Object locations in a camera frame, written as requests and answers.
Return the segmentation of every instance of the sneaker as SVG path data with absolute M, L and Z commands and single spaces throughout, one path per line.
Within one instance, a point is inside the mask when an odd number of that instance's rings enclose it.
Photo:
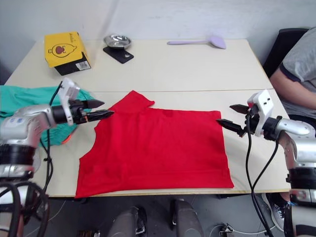
M 284 232 L 284 213 L 287 201 L 279 193 L 262 194 L 262 199 L 271 211 L 273 223 L 280 231 Z

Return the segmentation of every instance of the gray floor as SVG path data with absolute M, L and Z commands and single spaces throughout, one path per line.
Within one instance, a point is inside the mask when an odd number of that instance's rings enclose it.
M 215 195 L 190 196 L 134 196 L 134 197 L 94 197 L 87 203 L 66 201 L 60 213 L 52 219 L 46 231 L 46 237 L 75 237 L 77 230 L 100 230 L 105 237 L 113 219 L 122 211 L 133 205 L 142 205 L 148 216 L 148 236 L 175 237 L 176 232 L 170 229 L 170 202 L 175 198 L 183 198 L 197 211 L 199 220 L 208 237 L 211 229 L 223 223 L 229 223 L 235 230 L 242 232 L 258 232 L 263 229 L 251 202 L 250 195 L 219 199 Z M 50 200 L 50 216 L 54 216 L 63 200 Z M 272 226 L 270 212 L 262 203 L 266 217 Z M 31 220 L 24 228 L 24 236 L 38 226 Z M 283 237 L 284 233 L 273 229 L 275 237 Z M 35 237 L 36 232 L 28 237 Z M 218 231 L 212 237 L 218 237 Z M 245 236 L 235 233 L 236 237 Z M 264 234 L 252 235 L 264 237 Z

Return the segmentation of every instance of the silver dish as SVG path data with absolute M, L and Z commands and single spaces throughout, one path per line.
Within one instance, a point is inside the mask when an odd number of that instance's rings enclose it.
M 132 41 L 128 37 L 121 35 L 106 36 L 103 41 L 108 47 L 117 49 L 127 49 L 132 44 Z

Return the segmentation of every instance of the white wall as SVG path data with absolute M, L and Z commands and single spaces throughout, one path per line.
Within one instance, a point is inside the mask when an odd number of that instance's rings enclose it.
M 247 38 L 263 63 L 282 28 L 316 25 L 315 0 L 0 0 L 0 79 L 45 34 L 132 39 Z

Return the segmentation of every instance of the green cloth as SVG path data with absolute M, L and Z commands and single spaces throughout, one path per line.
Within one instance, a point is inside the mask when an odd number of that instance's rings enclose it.
M 0 85 L 0 123 L 6 117 L 12 116 L 18 109 L 30 105 L 49 104 L 57 87 L 22 88 L 18 86 Z M 93 97 L 84 90 L 80 90 L 77 99 L 91 100 Z M 59 96 L 56 95 L 53 106 L 60 105 Z M 50 129 L 50 144 L 60 145 L 77 127 L 76 124 L 68 126 L 67 123 L 58 124 Z M 47 145 L 47 133 L 41 136 Z

